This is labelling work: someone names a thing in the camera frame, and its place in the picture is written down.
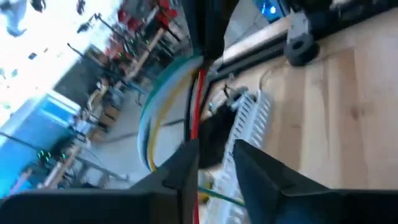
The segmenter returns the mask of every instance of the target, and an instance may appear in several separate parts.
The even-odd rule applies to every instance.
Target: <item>floor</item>
[[[252,0],[240,0],[224,37],[226,47],[257,32],[266,26],[266,24],[266,19],[255,7]],[[183,118],[185,96],[186,90],[184,94],[180,95],[164,122]],[[122,113],[105,141],[137,131],[141,107],[135,103],[135,99],[135,93],[130,93],[126,96]],[[182,139],[183,123],[161,129],[155,147],[155,163],[161,164],[165,161],[182,142]],[[131,183],[135,183],[149,174],[149,171],[139,160],[136,145],[136,136],[131,136],[117,142],[94,144],[91,151],[95,156],[90,152],[84,152],[82,156],[117,174],[128,174]],[[99,174],[89,173],[88,177],[89,181],[95,184],[99,179]],[[111,182],[108,187],[123,188],[127,187],[127,185]]]

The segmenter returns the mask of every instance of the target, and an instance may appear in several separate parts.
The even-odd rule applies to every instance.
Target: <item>wooden tabletop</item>
[[[393,9],[321,40],[306,67],[281,57],[230,83],[275,99],[262,150],[331,188],[398,189],[397,21]]]

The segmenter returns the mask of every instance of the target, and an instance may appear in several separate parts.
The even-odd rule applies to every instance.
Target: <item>black clamp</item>
[[[319,53],[319,46],[314,42],[310,29],[310,21],[303,11],[291,12],[284,55],[292,66],[303,66]]]

